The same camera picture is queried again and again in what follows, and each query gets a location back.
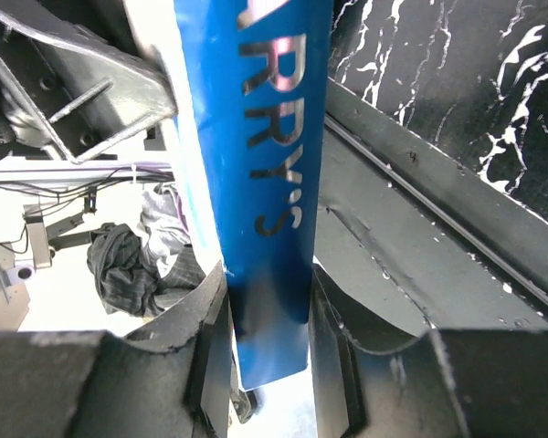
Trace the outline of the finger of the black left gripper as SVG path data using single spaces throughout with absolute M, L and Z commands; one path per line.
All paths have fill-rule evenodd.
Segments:
M 122 1 L 0 1 L 0 82 L 74 164 L 177 112 L 165 74 L 137 52 Z

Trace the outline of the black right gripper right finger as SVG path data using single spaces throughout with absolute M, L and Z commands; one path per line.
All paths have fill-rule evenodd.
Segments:
M 309 334 L 321 437 L 548 437 L 548 330 L 414 337 L 315 267 Z

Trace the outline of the blue Harry's razor box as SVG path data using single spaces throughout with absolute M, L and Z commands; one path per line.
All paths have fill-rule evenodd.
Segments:
M 158 23 L 202 266 L 227 280 L 242 386 L 307 365 L 329 1 L 172 1 Z

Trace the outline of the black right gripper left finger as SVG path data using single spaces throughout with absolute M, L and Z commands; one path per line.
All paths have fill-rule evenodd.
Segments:
M 231 321 L 220 266 L 124 338 L 0 332 L 0 437 L 224 437 Z

